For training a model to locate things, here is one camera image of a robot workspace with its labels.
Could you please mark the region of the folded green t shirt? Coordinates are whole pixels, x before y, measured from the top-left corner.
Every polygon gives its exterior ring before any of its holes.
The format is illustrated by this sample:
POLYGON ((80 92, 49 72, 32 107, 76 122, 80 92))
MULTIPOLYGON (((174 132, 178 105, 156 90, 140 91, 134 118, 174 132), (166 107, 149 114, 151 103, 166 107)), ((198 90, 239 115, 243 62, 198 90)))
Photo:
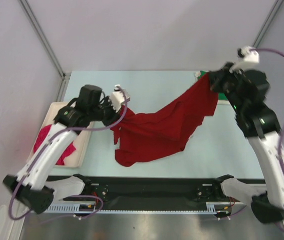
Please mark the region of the folded green t shirt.
MULTIPOLYGON (((199 80, 201 77, 203 77, 205 74, 207 73, 207 71, 205 70, 200 70, 200 71, 197 71, 194 75, 196 77, 197 80, 199 80)), ((223 93, 219 93, 218 94, 218 102, 219 104, 221 104, 222 102, 228 102, 226 96, 223 94, 223 93)))

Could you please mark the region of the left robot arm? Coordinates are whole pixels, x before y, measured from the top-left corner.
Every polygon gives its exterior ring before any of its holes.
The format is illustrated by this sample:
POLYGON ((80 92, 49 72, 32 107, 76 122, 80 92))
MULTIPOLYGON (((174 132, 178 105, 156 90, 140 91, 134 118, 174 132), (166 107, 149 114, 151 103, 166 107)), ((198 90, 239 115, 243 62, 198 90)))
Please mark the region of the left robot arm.
POLYGON ((75 174, 68 178, 48 181, 52 169, 67 147, 84 131, 97 132, 117 125, 121 108, 127 108, 125 91, 115 86, 110 95, 95 85, 81 87, 78 97, 70 100, 57 112, 53 124, 31 159, 16 175, 6 175, 3 185, 12 194, 9 217, 14 201, 19 201, 29 212, 42 214, 52 203, 65 198, 88 199, 92 194, 89 180, 75 174))

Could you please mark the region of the dark red t shirt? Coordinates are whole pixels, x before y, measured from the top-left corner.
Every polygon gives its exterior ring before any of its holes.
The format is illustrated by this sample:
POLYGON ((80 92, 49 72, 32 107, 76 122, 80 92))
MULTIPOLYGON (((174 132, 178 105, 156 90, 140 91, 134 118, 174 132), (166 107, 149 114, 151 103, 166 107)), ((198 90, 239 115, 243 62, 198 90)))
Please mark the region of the dark red t shirt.
POLYGON ((205 73, 181 96, 155 113, 128 109, 113 131, 115 161, 124 167, 147 163, 184 151, 205 117, 214 115, 218 94, 205 73))

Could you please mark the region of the right aluminium frame post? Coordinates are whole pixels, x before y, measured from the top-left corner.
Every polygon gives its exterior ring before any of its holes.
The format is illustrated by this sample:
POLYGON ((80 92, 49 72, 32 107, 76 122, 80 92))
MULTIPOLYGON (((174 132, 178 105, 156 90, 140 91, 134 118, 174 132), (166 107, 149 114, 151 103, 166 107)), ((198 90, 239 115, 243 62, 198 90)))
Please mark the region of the right aluminium frame post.
POLYGON ((264 37, 266 36, 268 30, 270 29, 272 23, 274 22, 275 18, 277 17, 283 6, 284 6, 284 0, 276 0, 274 2, 265 21, 263 22, 260 30, 258 31, 256 38, 253 41, 252 46, 254 48, 258 48, 261 45, 264 37))

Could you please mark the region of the white plastic tray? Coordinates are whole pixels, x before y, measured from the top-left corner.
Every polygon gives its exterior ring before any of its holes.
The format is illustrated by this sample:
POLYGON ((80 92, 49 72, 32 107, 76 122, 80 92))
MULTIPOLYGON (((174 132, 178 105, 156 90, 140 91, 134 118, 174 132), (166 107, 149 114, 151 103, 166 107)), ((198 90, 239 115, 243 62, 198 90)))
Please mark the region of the white plastic tray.
MULTIPOLYGON (((48 136, 49 130, 52 124, 54 123, 53 120, 57 115, 58 111, 66 105, 67 102, 51 103, 27 162, 32 158, 36 150, 43 143, 44 139, 48 136)), ((55 166, 58 166, 60 168, 79 168, 82 165, 86 153, 90 134, 90 131, 82 131, 76 137, 76 139, 66 148, 61 157, 58 159, 55 166)))

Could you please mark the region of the aluminium frame post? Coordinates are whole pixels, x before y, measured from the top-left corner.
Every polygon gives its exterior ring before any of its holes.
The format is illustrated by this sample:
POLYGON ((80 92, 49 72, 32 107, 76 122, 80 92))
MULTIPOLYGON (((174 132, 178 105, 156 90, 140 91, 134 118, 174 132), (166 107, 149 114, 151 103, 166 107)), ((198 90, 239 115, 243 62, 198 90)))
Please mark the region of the aluminium frame post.
POLYGON ((54 69, 56 70, 56 72, 60 77, 60 83, 58 87, 56 101, 61 102, 64 99, 71 73, 65 72, 63 70, 62 65, 60 64, 60 61, 58 60, 46 34, 44 33, 43 28, 41 27, 35 15, 35 12, 32 10, 30 3, 27 0, 17 0, 17 2, 21 6, 26 18, 30 22, 31 27, 33 28, 35 34, 37 35, 44 51, 46 52, 48 58, 53 64, 54 69))
POLYGON ((277 17, 283 6, 284 6, 284 0, 276 0, 274 2, 265 21, 263 22, 260 30, 258 31, 256 38, 253 41, 252 46, 254 48, 258 48, 261 45, 264 37, 266 36, 268 30, 270 29, 272 23, 274 22, 275 18, 277 17))

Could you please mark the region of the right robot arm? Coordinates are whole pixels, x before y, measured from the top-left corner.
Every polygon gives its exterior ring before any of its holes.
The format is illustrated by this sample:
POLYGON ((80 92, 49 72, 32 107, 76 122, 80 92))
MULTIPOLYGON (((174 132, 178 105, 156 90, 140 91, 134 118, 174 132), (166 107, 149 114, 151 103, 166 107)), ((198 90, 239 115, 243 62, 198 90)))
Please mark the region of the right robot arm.
POLYGON ((275 112, 265 104, 270 88, 265 73, 258 70, 230 72, 232 63, 208 72, 210 88, 226 96, 235 111, 235 120, 252 147, 266 184, 261 192, 231 175, 214 180, 213 196, 244 203, 263 224, 284 220, 284 149, 279 142, 280 128, 275 112))

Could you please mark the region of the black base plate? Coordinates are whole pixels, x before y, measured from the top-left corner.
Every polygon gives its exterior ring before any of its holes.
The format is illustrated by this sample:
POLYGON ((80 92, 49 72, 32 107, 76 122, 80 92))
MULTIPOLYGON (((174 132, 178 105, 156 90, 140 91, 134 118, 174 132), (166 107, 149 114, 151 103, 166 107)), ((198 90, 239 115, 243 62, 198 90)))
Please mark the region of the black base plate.
POLYGON ((196 211, 206 203, 238 205, 239 197, 224 196, 213 178, 106 177, 85 176, 80 197, 65 197, 66 202, 87 201, 91 194, 112 211, 196 211))

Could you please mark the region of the folded white t shirt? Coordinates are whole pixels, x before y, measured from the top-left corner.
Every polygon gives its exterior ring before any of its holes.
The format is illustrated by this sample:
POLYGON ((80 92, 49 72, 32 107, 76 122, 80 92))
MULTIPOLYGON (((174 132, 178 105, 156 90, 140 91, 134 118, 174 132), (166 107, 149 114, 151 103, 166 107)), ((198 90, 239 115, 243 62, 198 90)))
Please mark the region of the folded white t shirt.
POLYGON ((217 102, 217 104, 218 104, 218 105, 230 105, 229 101, 228 101, 227 103, 223 101, 221 104, 219 104, 219 102, 217 102))

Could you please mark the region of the left aluminium frame post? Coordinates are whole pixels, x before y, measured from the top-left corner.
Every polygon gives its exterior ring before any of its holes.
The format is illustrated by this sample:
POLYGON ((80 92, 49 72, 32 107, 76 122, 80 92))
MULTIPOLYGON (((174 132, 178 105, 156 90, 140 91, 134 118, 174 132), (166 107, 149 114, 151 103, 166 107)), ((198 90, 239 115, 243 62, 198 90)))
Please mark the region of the left aluminium frame post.
POLYGON ((61 102, 64 99, 71 73, 65 72, 63 70, 62 65, 60 64, 60 61, 58 60, 46 34, 44 33, 43 28, 41 27, 35 15, 35 12, 32 10, 30 3, 27 0, 17 0, 17 2, 21 6, 26 18, 30 22, 31 27, 33 28, 35 34, 37 35, 44 51, 46 52, 48 58, 53 64, 54 69, 56 70, 56 72, 60 77, 60 83, 58 87, 56 101, 61 102))

